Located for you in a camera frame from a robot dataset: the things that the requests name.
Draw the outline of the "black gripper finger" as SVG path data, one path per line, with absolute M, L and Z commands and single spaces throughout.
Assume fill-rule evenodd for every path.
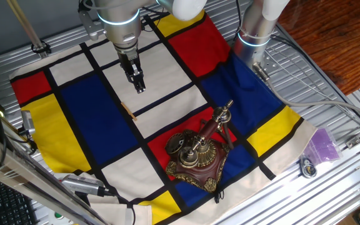
M 127 80 L 133 84 L 135 90 L 138 89 L 138 85 L 137 85 L 137 82 L 136 80 L 134 79 L 134 74 L 131 74 L 131 73 L 126 73 L 126 77 L 127 77 Z
M 145 83 L 144 83 L 143 71 L 139 71 L 135 75 L 135 85 L 136 85 L 136 91 L 137 91 L 138 94 L 141 94 L 142 92 L 144 92 L 146 90 L 146 86 L 145 86 Z

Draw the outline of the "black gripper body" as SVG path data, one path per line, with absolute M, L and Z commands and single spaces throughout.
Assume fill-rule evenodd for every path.
M 139 71 L 142 71 L 139 60 L 138 43 L 134 42 L 129 45 L 114 44 L 114 47 L 117 51 L 121 67 L 123 68 L 125 74 L 134 74 L 135 79 L 135 75 Z

